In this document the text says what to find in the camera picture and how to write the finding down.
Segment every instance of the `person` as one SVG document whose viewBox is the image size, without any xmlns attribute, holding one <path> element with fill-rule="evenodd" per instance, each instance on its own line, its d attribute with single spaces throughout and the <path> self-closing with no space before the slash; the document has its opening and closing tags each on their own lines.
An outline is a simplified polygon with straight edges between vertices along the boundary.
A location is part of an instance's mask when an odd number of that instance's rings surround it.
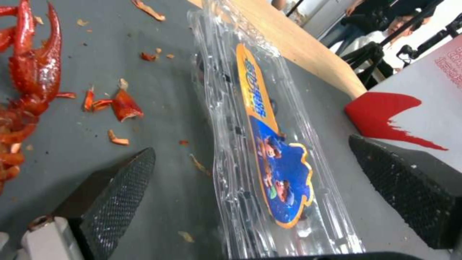
<svg viewBox="0 0 462 260">
<path fill-rule="evenodd" d="M 364 15 L 364 23 L 371 23 L 370 15 L 371 13 L 377 10 L 385 10 L 384 28 L 390 25 L 390 22 L 393 21 L 398 16 L 403 16 L 405 14 L 415 11 L 417 8 L 424 10 L 429 6 L 434 0 L 355 0 L 345 11 L 345 15 L 350 17 L 352 15 Z M 427 23 L 430 20 L 430 17 L 435 12 L 435 9 L 432 9 L 428 13 L 423 21 Z M 340 45 L 336 54 L 341 54 L 347 46 L 349 46 L 356 38 L 367 35 L 373 31 L 377 31 L 379 28 L 370 28 L 368 26 L 358 26 L 358 24 L 347 23 L 342 25 L 337 23 L 332 29 L 323 37 L 320 41 L 321 43 L 331 48 L 334 44 L 343 41 Z"/>
<path fill-rule="evenodd" d="M 281 11 L 286 6 L 286 0 L 273 0 L 271 5 L 274 6 L 278 11 Z"/>
<path fill-rule="evenodd" d="M 391 35 L 393 32 L 397 31 L 399 28 L 401 28 L 401 26 L 403 26 L 406 22 L 408 22 L 410 19 L 412 19 L 414 16 L 418 14 L 419 14 L 418 11 L 413 11 L 407 15 L 398 16 L 391 22 L 391 24 L 388 26 L 388 28 L 385 31 L 374 31 L 374 32 L 369 33 L 366 36 L 361 36 L 355 39 L 348 47 L 345 48 L 345 50 L 340 54 L 340 56 L 344 56 L 348 53 L 358 50 L 366 46 L 370 42 L 376 42 L 376 43 L 382 42 L 386 37 Z M 401 45 L 396 44 L 396 42 L 402 37 L 407 37 L 407 36 L 412 35 L 414 31 L 416 31 L 422 26 L 422 24 L 423 24 L 423 21 L 419 21 L 416 24 L 408 27 L 406 30 L 404 30 L 402 33 L 400 33 L 398 36 L 396 36 L 394 39 L 392 39 L 388 44 L 386 44 L 383 47 L 383 53 L 384 53 L 383 61 L 385 61 L 388 65 L 392 67 L 393 74 L 400 71 L 404 65 L 404 63 L 396 57 L 396 54 L 399 52 L 399 50 L 402 47 L 402 44 Z M 359 73 L 368 66 L 369 66 L 369 63 L 365 62 L 365 64 L 359 66 L 355 72 Z"/>
<path fill-rule="evenodd" d="M 292 206 L 295 201 L 295 196 L 290 188 L 290 183 L 287 180 L 277 180 L 274 184 L 276 186 L 276 192 L 279 200 L 288 206 Z"/>
</svg>

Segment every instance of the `red paint stroke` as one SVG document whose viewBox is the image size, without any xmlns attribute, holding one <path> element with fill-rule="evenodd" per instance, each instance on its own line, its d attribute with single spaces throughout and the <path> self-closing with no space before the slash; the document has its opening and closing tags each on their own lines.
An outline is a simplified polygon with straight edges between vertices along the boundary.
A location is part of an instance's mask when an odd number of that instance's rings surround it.
<svg viewBox="0 0 462 260">
<path fill-rule="evenodd" d="M 447 151 L 448 149 L 444 147 L 411 136 L 409 132 L 391 125 L 393 121 L 390 118 L 420 104 L 422 104 L 420 100 L 403 94 L 367 92 L 346 105 L 345 113 L 366 137 L 405 141 Z"/>
</svg>

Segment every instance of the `cooked lobster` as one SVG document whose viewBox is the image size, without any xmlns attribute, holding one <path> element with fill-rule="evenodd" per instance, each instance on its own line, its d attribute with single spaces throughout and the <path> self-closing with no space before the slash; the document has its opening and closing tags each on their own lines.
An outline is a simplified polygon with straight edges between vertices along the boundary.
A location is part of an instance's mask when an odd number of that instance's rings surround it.
<svg viewBox="0 0 462 260">
<path fill-rule="evenodd" d="M 18 6 L 0 6 L 0 16 L 16 16 L 16 26 L 0 30 L 0 51 L 13 45 L 9 58 L 12 81 L 20 92 L 18 100 L 0 109 L 0 194 L 7 180 L 17 176 L 24 162 L 20 144 L 35 129 L 39 116 L 56 97 L 61 81 L 61 28 L 53 6 L 48 3 L 51 25 L 49 39 L 32 48 L 35 21 L 29 0 Z"/>
</svg>

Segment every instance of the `white wall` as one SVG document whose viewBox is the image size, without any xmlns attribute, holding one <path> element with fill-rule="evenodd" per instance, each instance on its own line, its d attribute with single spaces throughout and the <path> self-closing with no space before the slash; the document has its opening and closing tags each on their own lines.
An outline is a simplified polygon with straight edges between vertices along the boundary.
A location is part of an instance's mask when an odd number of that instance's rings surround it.
<svg viewBox="0 0 462 260">
<path fill-rule="evenodd" d="M 333 25 L 354 0 L 328 0 L 328 2 L 303 26 L 314 38 Z"/>
</svg>

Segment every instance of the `red lobster claw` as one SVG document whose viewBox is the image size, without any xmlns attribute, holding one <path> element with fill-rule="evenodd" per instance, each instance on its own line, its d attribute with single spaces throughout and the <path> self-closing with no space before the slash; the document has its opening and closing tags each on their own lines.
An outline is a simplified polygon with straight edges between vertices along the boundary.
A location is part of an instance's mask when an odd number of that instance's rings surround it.
<svg viewBox="0 0 462 260">
<path fill-rule="evenodd" d="M 61 28 L 53 6 L 48 3 L 51 35 L 39 49 L 32 49 L 34 17 L 29 0 L 21 0 L 10 73 L 21 99 L 15 106 L 39 116 L 56 97 L 61 81 Z"/>
</svg>

